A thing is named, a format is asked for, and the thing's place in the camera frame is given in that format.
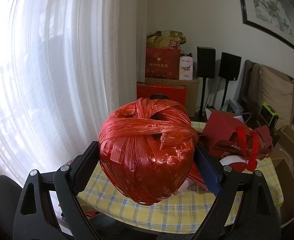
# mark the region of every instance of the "black chair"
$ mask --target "black chair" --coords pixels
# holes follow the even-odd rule
[[[13,239],[13,222],[22,188],[7,176],[0,176],[0,240]]]

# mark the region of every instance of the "white box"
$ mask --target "white box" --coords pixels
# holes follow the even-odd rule
[[[179,80],[192,80],[192,57],[182,56],[179,61]]]

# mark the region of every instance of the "curtain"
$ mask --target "curtain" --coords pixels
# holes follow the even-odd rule
[[[32,169],[57,170],[136,99],[140,7],[146,0],[0,0],[0,174],[23,186]]]

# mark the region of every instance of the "white wall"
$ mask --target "white wall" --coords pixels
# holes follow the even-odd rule
[[[221,52],[242,57],[245,60],[265,64],[294,78],[294,50],[278,39],[242,23],[239,0],[148,0],[148,32],[176,30],[183,32],[187,43],[181,46],[197,60],[197,46],[216,49],[216,59]],[[238,95],[241,82],[229,82],[227,99]],[[224,89],[222,80],[215,106],[219,107]],[[201,83],[198,103],[200,105]]]

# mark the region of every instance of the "white paper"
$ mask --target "white paper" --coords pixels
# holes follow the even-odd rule
[[[208,108],[206,108],[206,116],[207,116],[207,120],[209,119],[210,115],[211,115],[211,111],[210,111]],[[236,119],[238,119],[239,121],[241,121],[242,123],[244,123],[244,119],[243,119],[243,116],[242,116],[242,115],[233,116],[233,118],[236,118]]]

